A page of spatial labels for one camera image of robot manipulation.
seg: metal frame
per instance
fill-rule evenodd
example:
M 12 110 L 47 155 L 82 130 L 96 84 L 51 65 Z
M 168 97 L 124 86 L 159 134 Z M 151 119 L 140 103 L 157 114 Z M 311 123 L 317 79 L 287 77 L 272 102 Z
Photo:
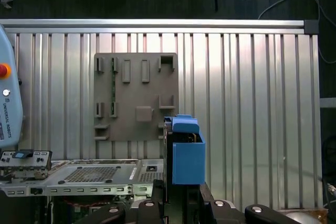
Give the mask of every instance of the metal frame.
M 92 140 L 92 59 L 97 52 L 175 52 L 179 111 L 196 117 L 206 138 L 212 194 L 239 209 L 322 206 L 318 40 L 305 34 L 304 21 L 0 24 L 23 81 L 19 148 L 50 148 L 57 159 L 160 158 L 160 141 Z
M 44 180 L 32 180 L 22 183 L 7 183 L 0 181 L 0 190 L 8 197 L 28 197 L 28 196 L 92 196 L 92 195 L 134 195 L 139 197 L 150 197 L 152 194 L 153 181 L 141 182 L 141 175 L 146 173 L 147 166 L 156 166 L 157 171 L 163 172 L 163 160 L 134 160 L 134 164 L 95 164 L 95 160 L 67 161 L 60 167 L 52 170 L 48 178 Z M 72 182 L 66 181 L 66 177 L 80 168 L 98 167 L 119 167 L 113 176 L 111 183 L 105 182 Z M 35 189 L 41 192 L 34 194 Z

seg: bolt head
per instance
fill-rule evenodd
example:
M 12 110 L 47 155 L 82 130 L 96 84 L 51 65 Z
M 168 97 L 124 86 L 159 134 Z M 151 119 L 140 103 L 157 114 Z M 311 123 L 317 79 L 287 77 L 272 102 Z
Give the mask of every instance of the bolt head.
M 118 212 L 119 210 L 116 207 L 112 207 L 109 212 Z
M 262 212 L 262 209 L 260 207 L 252 207 L 252 210 L 257 213 Z
M 222 207 L 224 206 L 224 203 L 222 201 L 215 201 L 216 206 Z
M 5 96 L 5 97 L 7 97 L 7 96 L 9 96 L 9 94 L 10 94 L 10 90 L 9 89 L 4 89 L 3 91 L 2 91 L 2 94 Z

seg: perforated metal plate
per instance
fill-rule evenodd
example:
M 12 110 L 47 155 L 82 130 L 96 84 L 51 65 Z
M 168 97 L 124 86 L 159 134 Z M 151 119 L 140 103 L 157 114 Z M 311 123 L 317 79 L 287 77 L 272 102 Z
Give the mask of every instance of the perforated metal plate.
M 112 179 L 118 169 L 115 167 L 84 167 L 72 172 L 65 180 L 70 182 L 103 182 Z
M 141 174 L 141 176 L 140 176 L 139 182 L 143 182 L 143 183 L 151 183 L 151 182 L 153 182 L 155 179 L 163 180 L 163 173 L 154 173 L 154 172 L 143 173 L 143 174 Z

